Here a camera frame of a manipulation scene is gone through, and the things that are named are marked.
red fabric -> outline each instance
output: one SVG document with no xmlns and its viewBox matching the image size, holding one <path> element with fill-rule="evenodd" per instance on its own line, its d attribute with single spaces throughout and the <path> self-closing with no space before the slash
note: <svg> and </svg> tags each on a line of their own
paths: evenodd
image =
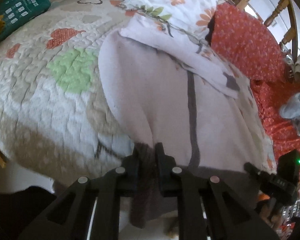
<svg viewBox="0 0 300 240">
<path fill-rule="evenodd" d="M 281 50 L 271 32 L 233 5 L 217 6 L 211 47 L 251 80 L 285 82 Z"/>
<path fill-rule="evenodd" d="M 251 81 L 250 86 L 258 105 L 259 118 L 266 134 L 273 140 L 276 161 L 293 149 L 300 151 L 300 136 L 297 135 L 296 129 L 291 121 L 279 115 L 279 108 L 287 103 L 292 95 L 300 92 L 300 84 Z"/>
</svg>

tiled floor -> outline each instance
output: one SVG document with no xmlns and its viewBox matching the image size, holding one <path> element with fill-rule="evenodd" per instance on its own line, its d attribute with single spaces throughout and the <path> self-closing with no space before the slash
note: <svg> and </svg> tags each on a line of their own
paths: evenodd
<svg viewBox="0 0 300 240">
<path fill-rule="evenodd" d="M 53 192 L 53 179 L 25 169 L 16 163 L 8 162 L 7 167 L 0 167 L 0 192 L 11 193 L 37 185 Z M 171 219 L 157 219 L 148 222 L 146 228 L 139 229 L 128 224 L 119 234 L 119 240 L 169 240 L 164 232 Z"/>
</svg>

floral pillow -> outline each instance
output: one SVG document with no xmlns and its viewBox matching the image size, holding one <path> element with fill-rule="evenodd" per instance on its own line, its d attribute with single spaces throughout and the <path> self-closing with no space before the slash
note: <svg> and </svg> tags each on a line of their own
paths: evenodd
<svg viewBox="0 0 300 240">
<path fill-rule="evenodd" d="M 169 23 L 169 26 L 193 34 L 203 40 L 216 6 L 226 0 L 125 0 L 121 7 L 126 10 L 141 10 Z"/>
</svg>

wooden chair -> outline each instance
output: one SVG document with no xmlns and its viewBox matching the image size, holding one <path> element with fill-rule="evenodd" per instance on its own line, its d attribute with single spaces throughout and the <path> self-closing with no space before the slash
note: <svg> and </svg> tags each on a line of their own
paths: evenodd
<svg viewBox="0 0 300 240">
<path fill-rule="evenodd" d="M 236 6 L 237 8 L 244 10 L 250 0 L 241 0 Z M 287 31 L 282 39 L 283 44 L 287 44 L 292 41 L 292 58 L 293 61 L 297 61 L 298 57 L 298 32 L 297 32 L 297 21 L 293 9 L 291 0 L 280 0 L 277 8 L 274 9 L 273 13 L 265 20 L 264 25 L 269 27 L 274 19 L 285 9 L 288 8 L 291 28 Z"/>
</svg>

white icon on box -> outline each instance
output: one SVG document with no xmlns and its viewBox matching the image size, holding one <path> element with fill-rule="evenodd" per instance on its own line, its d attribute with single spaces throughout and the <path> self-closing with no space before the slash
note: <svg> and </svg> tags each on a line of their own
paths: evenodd
<svg viewBox="0 0 300 240">
<path fill-rule="evenodd" d="M 14 24 L 16 21 L 18 21 L 18 19 L 17 19 L 17 18 L 14 18 L 14 19 L 11 21 L 11 23 Z"/>
<path fill-rule="evenodd" d="M 9 19 L 11 19 L 11 18 L 13 18 L 13 17 L 14 17 L 14 13 L 8 15 L 8 18 L 9 18 Z"/>
<path fill-rule="evenodd" d="M 9 8 L 8 10 L 6 10 L 6 14 L 11 13 L 11 12 L 12 12 L 11 8 Z"/>
</svg>

